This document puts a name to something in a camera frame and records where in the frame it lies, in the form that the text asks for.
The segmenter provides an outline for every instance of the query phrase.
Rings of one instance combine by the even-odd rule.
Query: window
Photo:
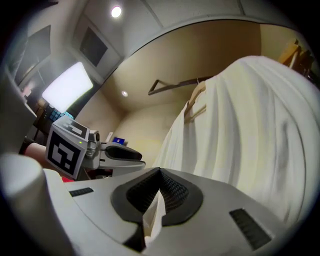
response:
[[[69,112],[65,111],[64,113],[61,113],[56,109],[54,109],[51,112],[51,115],[49,116],[49,119],[54,122],[54,121],[58,120],[59,118],[61,118],[63,116],[67,116],[67,117],[70,117],[71,119],[75,119],[74,116],[71,115]]]

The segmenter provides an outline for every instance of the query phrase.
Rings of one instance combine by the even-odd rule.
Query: ceiling vent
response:
[[[83,55],[96,67],[107,49],[108,47],[101,41],[95,32],[88,27],[80,46],[80,51]]]

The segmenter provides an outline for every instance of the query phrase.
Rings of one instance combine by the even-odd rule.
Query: white cloth piece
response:
[[[184,124],[184,107],[153,166],[231,184],[287,226],[305,217],[320,180],[318,89],[262,56],[241,58],[205,83],[190,115],[206,111]]]

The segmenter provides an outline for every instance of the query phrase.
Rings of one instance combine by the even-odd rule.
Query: clothes hanger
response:
[[[184,111],[184,117],[189,113],[192,106],[195,104],[197,97],[200,93],[204,92],[206,90],[206,81],[202,81],[201,83],[198,82],[198,85],[194,88],[190,100],[188,101],[188,105],[185,108]],[[195,112],[192,116],[189,116],[188,118],[184,118],[184,123],[190,123],[193,121],[197,116],[205,112],[207,109],[207,105],[205,104],[203,107],[201,107],[197,112]]]

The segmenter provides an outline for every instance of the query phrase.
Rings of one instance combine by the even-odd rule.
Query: clothing rack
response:
[[[167,83],[157,79],[157,80],[155,80],[155,82],[151,86],[151,88],[150,88],[150,90],[148,92],[148,95],[161,93],[161,92],[164,92],[164,91],[167,91],[167,90],[172,90],[172,89],[176,89],[176,88],[183,87],[183,86],[190,86],[190,85],[199,84],[202,81],[208,80],[209,78],[212,78],[212,76],[197,77],[197,78],[194,78],[194,79],[182,81],[182,82],[180,82],[178,84],[167,84]],[[159,89],[155,89],[158,83],[165,85],[165,87],[162,87],[162,88],[159,88]]]

